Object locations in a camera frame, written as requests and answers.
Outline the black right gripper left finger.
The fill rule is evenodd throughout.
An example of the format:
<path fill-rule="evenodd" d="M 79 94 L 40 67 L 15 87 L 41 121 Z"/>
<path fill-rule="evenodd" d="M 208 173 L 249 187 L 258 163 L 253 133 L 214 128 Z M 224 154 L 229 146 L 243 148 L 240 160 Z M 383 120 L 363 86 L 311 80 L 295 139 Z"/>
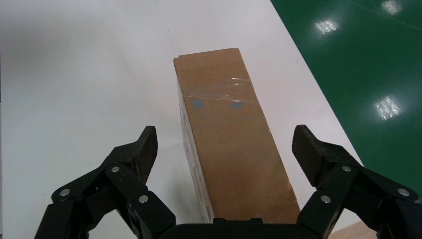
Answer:
<path fill-rule="evenodd" d="M 137 238 L 162 236 L 176 217 L 146 185 L 157 152 L 154 126 L 145 127 L 135 142 L 115 147 L 98 168 L 53 192 L 36 238 L 87 239 L 112 211 Z"/>

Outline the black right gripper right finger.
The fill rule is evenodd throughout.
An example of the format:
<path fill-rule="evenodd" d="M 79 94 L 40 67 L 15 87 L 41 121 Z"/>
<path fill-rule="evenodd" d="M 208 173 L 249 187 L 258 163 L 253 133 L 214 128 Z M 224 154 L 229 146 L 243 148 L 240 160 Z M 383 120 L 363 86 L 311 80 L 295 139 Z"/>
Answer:
<path fill-rule="evenodd" d="M 340 145 L 295 127 L 292 152 L 315 192 L 297 223 L 319 239 L 332 232 L 343 210 L 355 213 L 379 239 L 419 239 L 422 206 L 417 193 L 358 163 Z"/>

